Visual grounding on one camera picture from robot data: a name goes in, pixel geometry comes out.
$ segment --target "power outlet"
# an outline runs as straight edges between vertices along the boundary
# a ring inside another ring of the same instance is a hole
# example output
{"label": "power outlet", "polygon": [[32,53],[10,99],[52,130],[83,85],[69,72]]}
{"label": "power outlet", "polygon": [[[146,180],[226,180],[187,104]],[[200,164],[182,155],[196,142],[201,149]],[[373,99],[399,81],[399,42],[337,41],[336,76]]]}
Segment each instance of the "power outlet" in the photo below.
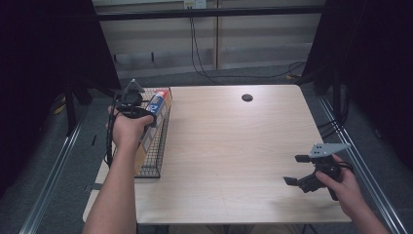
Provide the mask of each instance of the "power outlet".
{"label": "power outlet", "polygon": [[206,9],[207,0],[195,0],[195,9]]}
{"label": "power outlet", "polygon": [[183,9],[195,9],[195,0],[184,0]]}

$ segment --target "wooden table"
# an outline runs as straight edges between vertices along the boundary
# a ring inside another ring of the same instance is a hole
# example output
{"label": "wooden table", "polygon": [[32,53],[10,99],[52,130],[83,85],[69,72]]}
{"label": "wooden table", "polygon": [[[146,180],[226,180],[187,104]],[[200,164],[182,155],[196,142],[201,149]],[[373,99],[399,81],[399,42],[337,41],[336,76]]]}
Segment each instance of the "wooden table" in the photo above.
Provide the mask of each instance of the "wooden table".
{"label": "wooden table", "polygon": [[[328,190],[303,193],[283,176],[322,142],[300,89],[292,85],[172,87],[160,179],[135,184],[141,224],[314,223],[350,221]],[[243,101],[250,94],[253,100]],[[103,183],[103,163],[96,183]],[[84,220],[98,191],[93,191]]]}

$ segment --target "human hand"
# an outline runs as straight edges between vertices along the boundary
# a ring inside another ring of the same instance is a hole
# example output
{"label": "human hand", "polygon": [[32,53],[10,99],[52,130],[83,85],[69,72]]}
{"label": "human hand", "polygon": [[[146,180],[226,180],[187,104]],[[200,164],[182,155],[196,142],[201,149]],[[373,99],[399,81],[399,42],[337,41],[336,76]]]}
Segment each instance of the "human hand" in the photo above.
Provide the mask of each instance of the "human hand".
{"label": "human hand", "polygon": [[[337,155],[333,154],[333,157],[336,162],[343,162]],[[327,187],[334,190],[340,202],[341,209],[350,218],[353,218],[360,209],[367,207],[361,195],[356,177],[349,169],[341,169],[338,181],[335,181],[322,172],[316,172],[316,177]]]}
{"label": "human hand", "polygon": [[[112,106],[107,108],[109,114],[112,108]],[[116,120],[113,127],[113,141],[118,150],[124,147],[137,148],[145,126],[153,122],[153,117],[147,115],[138,119],[130,119],[118,112],[115,108],[113,114],[116,116]]]}

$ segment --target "cable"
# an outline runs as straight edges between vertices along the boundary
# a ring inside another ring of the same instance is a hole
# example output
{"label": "cable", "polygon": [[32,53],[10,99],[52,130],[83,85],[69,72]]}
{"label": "cable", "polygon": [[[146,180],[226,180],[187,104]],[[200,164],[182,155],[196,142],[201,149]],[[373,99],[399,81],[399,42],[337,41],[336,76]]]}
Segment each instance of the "cable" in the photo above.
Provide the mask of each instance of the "cable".
{"label": "cable", "polygon": [[348,162],[338,162],[338,165],[340,168],[345,168],[345,169],[350,170],[353,174],[355,173],[355,169],[353,168],[353,165]]}
{"label": "cable", "polygon": [[[218,75],[218,76],[211,76],[211,75],[208,75],[208,74],[205,72],[204,67],[203,67],[203,65],[202,65],[202,63],[201,63],[201,58],[200,58],[199,49],[198,49],[198,43],[197,43],[197,37],[196,37],[196,33],[195,33],[195,24],[194,24],[194,19],[193,19],[193,18],[190,18],[190,23],[191,23],[191,39],[192,39],[192,43],[191,43],[191,49],[192,49],[192,64],[193,64],[193,66],[194,66],[194,69],[195,69],[195,71],[196,71],[199,75],[206,77],[209,81],[211,81],[211,82],[213,82],[213,83],[215,83],[215,84],[225,85],[225,84],[223,84],[223,83],[220,83],[220,82],[217,82],[217,81],[212,80],[212,78],[256,78],[256,79],[276,78],[276,77],[283,76],[283,75],[286,75],[286,74],[288,74],[288,73],[291,73],[293,70],[295,70],[295,69],[301,67],[302,65],[306,64],[305,61],[296,61],[296,62],[292,63],[292,64],[289,66],[289,68],[288,68],[288,70],[287,70],[286,72],[283,72],[283,73],[280,73],[280,74],[277,74],[277,75],[272,75],[272,76],[240,76],[240,75]],[[195,47],[196,47],[198,62],[199,62],[199,64],[200,64],[200,67],[201,67],[202,72],[197,69],[197,67],[196,67],[196,65],[195,65],[195,63],[194,63],[194,44],[195,44]],[[293,64],[298,64],[298,65],[295,66],[294,68],[291,68],[291,66],[292,66]]]}
{"label": "cable", "polygon": [[338,119],[340,119],[341,121],[338,122],[336,119],[334,119],[330,122],[319,125],[318,128],[320,129],[320,128],[323,128],[324,126],[327,126],[327,125],[331,124],[331,126],[327,130],[320,133],[321,135],[325,134],[327,131],[334,128],[333,131],[331,131],[329,134],[327,134],[325,136],[322,136],[321,138],[327,138],[327,137],[333,135],[336,131],[339,131],[344,127],[344,124],[346,123],[347,118],[349,116],[350,97],[351,96],[350,96],[349,89],[348,89],[348,87],[346,87],[346,98],[345,98],[345,101],[344,101],[344,108],[341,111],[340,116],[338,117]]}
{"label": "cable", "polygon": [[115,113],[115,104],[116,104],[117,97],[118,97],[117,94],[115,94],[115,96],[113,97],[112,109],[109,113],[109,120],[107,122],[106,159],[104,160],[104,162],[107,164],[107,166],[109,166],[109,168],[112,165],[112,161],[113,161],[113,154],[112,154],[113,127],[115,126],[116,117],[120,113],[120,112],[118,112],[118,113],[116,113],[116,115],[114,115],[114,113]]}
{"label": "cable", "polygon": [[312,224],[304,224],[303,230],[301,231],[301,234],[305,234],[305,233],[306,233],[307,226],[309,226],[309,227],[311,228],[311,230],[313,231],[313,233],[318,234],[316,228],[314,228],[314,226],[313,226]]}

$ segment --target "metal frame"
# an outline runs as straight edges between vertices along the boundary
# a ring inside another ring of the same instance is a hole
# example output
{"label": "metal frame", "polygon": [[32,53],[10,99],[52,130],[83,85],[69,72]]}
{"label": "metal frame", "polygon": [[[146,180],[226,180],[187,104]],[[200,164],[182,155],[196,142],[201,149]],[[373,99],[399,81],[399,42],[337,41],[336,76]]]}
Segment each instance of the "metal frame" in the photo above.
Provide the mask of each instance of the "metal frame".
{"label": "metal frame", "polygon": [[272,7],[272,8],[230,8],[230,9],[193,9],[153,12],[122,12],[99,13],[96,15],[63,16],[57,19],[66,20],[150,20],[175,18],[207,18],[207,17],[239,17],[265,15],[298,15],[298,14],[340,14],[350,10],[350,6],[299,6],[299,7]]}
{"label": "metal frame", "polygon": [[60,150],[60,153],[57,156],[56,162],[49,174],[49,177],[46,180],[45,185],[42,191],[40,192],[39,197],[36,200],[36,203],[31,209],[28,217],[26,218],[23,227],[19,232],[20,234],[36,233],[40,221],[42,220],[43,215],[45,214],[46,208],[48,207],[49,202],[52,199],[53,192],[57,185],[58,179],[61,176],[61,172],[63,171],[64,165],[66,164],[67,159],[70,156],[70,152],[82,128],[82,124],[86,119],[88,107],[86,106],[85,108],[86,109],[82,113],[82,117],[78,122],[76,128],[73,130],[70,136],[66,137],[66,140],[63,144],[63,147]]}

